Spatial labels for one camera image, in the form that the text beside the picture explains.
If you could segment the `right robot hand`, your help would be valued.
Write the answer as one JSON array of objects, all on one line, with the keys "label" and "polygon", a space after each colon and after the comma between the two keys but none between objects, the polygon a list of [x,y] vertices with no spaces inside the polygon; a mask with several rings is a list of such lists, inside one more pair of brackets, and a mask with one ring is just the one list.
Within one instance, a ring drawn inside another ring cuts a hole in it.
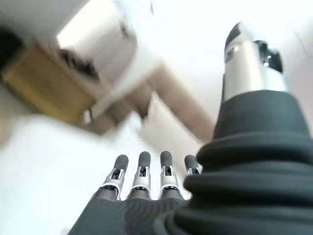
[{"label": "right robot hand", "polygon": [[119,199],[128,158],[112,172],[71,235],[310,235],[313,140],[284,76],[281,56],[243,22],[224,47],[218,120],[210,143],[185,157],[185,200],[168,151],[161,189],[148,195],[150,156],[140,154],[134,186]]}]

